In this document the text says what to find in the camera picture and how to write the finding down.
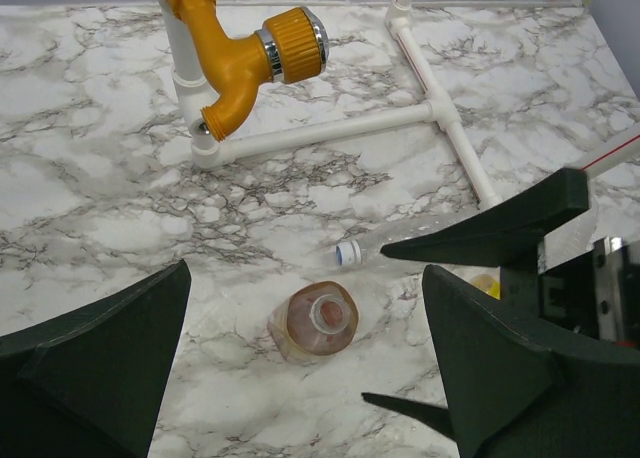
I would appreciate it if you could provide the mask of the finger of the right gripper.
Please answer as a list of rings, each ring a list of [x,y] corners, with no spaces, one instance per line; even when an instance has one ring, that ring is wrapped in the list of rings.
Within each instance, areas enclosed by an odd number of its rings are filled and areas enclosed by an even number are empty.
[[[390,259],[499,267],[590,208],[586,172],[562,168],[518,195],[434,233],[386,244]]]
[[[370,392],[362,392],[361,397],[366,403],[413,418],[442,436],[455,440],[455,431],[447,408]]]

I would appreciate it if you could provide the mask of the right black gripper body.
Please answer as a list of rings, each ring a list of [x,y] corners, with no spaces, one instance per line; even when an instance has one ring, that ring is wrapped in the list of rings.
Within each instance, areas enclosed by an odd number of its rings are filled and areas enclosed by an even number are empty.
[[[546,268],[538,251],[500,269],[501,299],[561,328],[639,346],[639,243],[605,237]]]

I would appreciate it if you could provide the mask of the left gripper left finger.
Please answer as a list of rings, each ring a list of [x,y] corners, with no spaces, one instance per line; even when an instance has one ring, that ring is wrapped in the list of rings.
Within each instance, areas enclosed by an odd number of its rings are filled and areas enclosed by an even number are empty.
[[[147,456],[190,287],[179,261],[2,336],[2,456]]]

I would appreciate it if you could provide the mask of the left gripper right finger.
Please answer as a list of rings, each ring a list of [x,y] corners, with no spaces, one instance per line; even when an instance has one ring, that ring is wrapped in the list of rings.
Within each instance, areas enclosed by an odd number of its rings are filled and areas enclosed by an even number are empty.
[[[429,265],[423,297],[463,457],[636,457],[639,353]]]

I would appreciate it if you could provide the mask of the red gold labelled bottle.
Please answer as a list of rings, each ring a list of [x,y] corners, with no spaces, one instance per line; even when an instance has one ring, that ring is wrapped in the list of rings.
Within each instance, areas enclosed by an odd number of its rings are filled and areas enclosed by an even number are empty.
[[[349,292],[334,281],[308,285],[280,304],[267,330],[285,361],[321,362],[352,342],[359,310]]]

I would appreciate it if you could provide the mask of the large clear plastic bottle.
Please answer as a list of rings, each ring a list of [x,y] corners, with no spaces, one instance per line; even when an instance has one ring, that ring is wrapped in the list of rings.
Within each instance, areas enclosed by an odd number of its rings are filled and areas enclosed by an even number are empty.
[[[598,218],[599,205],[592,198],[588,211],[549,233],[543,241],[545,269],[550,270],[589,251]]]

